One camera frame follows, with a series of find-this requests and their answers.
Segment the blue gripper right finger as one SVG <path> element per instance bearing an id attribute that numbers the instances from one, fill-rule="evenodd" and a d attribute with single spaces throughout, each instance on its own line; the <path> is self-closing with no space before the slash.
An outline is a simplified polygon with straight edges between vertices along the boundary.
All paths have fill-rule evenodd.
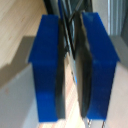
<path id="1" fill-rule="evenodd" d="M 105 120 L 119 57 L 97 13 L 75 17 L 75 64 L 80 113 Z"/>

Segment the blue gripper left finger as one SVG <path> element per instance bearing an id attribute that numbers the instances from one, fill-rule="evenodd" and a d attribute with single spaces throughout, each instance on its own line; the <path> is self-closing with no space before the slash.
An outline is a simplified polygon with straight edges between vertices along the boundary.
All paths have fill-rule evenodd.
<path id="1" fill-rule="evenodd" d="M 64 119 L 64 32 L 58 16 L 42 16 L 28 61 L 33 67 L 39 121 Z"/>

